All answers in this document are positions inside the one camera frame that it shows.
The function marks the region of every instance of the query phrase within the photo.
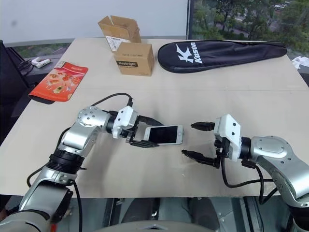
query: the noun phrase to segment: smartphone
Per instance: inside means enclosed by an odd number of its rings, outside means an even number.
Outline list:
[[[144,140],[159,145],[172,145],[183,143],[183,126],[147,127]]]

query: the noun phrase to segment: white wall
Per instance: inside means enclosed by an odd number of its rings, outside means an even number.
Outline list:
[[[187,0],[0,0],[5,45],[103,36],[107,15],[137,20],[141,36],[185,36]]]

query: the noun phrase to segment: white table surface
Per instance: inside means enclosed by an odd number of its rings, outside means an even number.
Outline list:
[[[158,49],[172,40],[144,40]],[[192,74],[167,72],[155,61],[151,77],[121,75],[104,38],[76,39],[62,57],[89,68],[68,102],[31,101],[0,147],[0,194],[24,195],[27,176],[48,161],[60,133],[80,109],[116,92],[129,93],[133,107],[162,123],[182,124],[182,145],[138,148],[104,134],[78,172],[81,197],[253,196],[259,184],[229,189],[221,171],[198,164],[182,149],[214,155],[212,132],[190,124],[215,121],[230,113],[242,136],[276,135],[286,139],[309,164],[309,88],[287,56]],[[99,107],[119,110],[127,98],[112,98]],[[240,161],[226,162],[228,180],[258,178]],[[265,194],[273,188],[266,184]]]

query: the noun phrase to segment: brown box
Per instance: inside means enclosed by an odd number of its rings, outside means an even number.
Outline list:
[[[155,63],[151,44],[121,43],[114,57],[122,74],[151,76]]]
[[[116,52],[121,42],[141,43],[140,29],[134,19],[106,16],[98,22],[112,52]]]

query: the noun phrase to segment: phone screen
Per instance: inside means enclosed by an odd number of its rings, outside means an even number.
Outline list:
[[[156,144],[174,144],[177,141],[177,126],[152,127],[148,141]]]

